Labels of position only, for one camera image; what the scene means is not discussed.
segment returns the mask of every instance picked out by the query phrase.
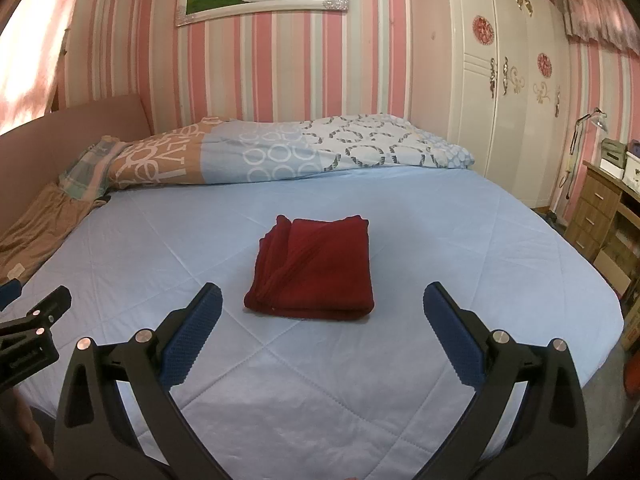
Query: ornate metal handle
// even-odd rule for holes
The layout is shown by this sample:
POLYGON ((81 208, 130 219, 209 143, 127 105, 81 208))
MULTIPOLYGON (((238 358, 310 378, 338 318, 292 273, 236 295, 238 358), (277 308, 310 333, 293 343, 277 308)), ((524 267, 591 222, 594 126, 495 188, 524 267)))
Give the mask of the ornate metal handle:
POLYGON ((509 89, 509 59, 504 57, 504 66, 502 67, 502 86, 504 88, 504 95, 507 95, 509 89))
POLYGON ((495 59, 491 58, 491 77, 489 78, 489 90, 491 90, 491 99, 495 99, 495 59))

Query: mattress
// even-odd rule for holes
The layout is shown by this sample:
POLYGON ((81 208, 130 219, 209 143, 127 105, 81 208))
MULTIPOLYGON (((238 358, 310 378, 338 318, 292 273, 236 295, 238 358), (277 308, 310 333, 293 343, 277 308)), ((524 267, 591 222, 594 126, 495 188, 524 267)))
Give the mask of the mattress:
MULTIPOLYGON (((116 192, 92 212, 1 319, 59 285, 71 309, 53 329, 57 363, 21 384, 55 414, 75 342, 128 340, 186 306, 205 282, 224 311, 171 393, 234 478, 411 479, 472 398, 422 312, 440 281, 490 330, 519 342, 564 338, 584 384, 623 320, 613 291, 542 219, 467 170, 375 168, 305 180, 116 192), (244 308, 258 240, 277 215, 369 220, 376 307, 358 322, 262 316, 244 308)), ((488 452, 504 442, 514 389, 488 452)), ((143 448, 162 459, 121 387, 143 448)))

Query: blue gripper pad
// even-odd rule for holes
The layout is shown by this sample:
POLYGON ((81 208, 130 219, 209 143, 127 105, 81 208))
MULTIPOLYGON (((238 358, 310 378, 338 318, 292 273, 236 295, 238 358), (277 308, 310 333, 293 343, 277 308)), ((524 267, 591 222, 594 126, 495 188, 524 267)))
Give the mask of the blue gripper pad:
POLYGON ((0 286, 0 312, 22 295, 22 284, 15 278, 0 286))
POLYGON ((220 318, 222 292, 213 283, 207 283, 188 308, 190 312, 162 350, 158 381, 167 391, 187 378, 191 366, 220 318))
POLYGON ((431 283, 425 289, 422 302, 424 315, 429 320, 460 381, 466 386, 479 390, 486 378, 484 351, 460 317, 460 314, 466 311, 462 311, 456 305, 440 283, 431 283))

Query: white wardrobe door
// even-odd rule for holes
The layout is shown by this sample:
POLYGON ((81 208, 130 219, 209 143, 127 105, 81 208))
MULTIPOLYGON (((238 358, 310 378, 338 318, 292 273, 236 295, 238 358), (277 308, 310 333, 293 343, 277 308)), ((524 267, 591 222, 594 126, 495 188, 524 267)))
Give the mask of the white wardrobe door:
POLYGON ((553 68, 556 71, 556 94, 554 98, 559 98, 559 106, 557 115, 556 110, 554 110, 553 134, 536 207, 544 207, 551 204, 552 195, 557 184, 558 171, 562 162, 564 140, 569 127, 569 86, 571 84, 569 41, 564 31, 562 14, 556 6, 551 6, 551 17, 554 23, 554 43, 557 59, 556 63, 553 64, 553 68))
MULTIPOLYGON (((457 143, 473 153, 476 163, 472 169, 484 175, 495 109, 495 97, 490 88, 492 59, 497 71, 494 3, 493 0, 460 0, 458 8, 460 18, 454 22, 460 26, 455 34, 463 37, 463 59, 454 62, 462 63, 463 70, 462 81, 454 82, 454 85, 462 85, 460 108, 455 104, 452 106, 452 110, 460 110, 457 143)), ((497 81, 495 84, 494 94, 497 95, 497 81)))
POLYGON ((498 34, 498 100, 486 177, 508 192, 518 173, 527 116, 529 31, 518 0, 494 0, 498 34))
POLYGON ((527 23, 529 79, 527 110, 516 179, 511 193, 528 207, 538 207, 540 190, 555 140, 556 95, 561 61, 549 0, 529 0, 527 23))

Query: brown cloth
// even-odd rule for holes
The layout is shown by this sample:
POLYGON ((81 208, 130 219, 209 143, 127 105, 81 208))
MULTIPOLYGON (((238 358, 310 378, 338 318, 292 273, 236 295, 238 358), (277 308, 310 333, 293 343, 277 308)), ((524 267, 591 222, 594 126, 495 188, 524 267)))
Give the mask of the brown cloth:
POLYGON ((0 238, 0 285, 12 278, 24 285, 82 219, 103 204, 75 200, 47 184, 0 238))
POLYGON ((280 215, 260 240, 247 308, 272 316, 354 320, 373 310, 369 222, 280 215))

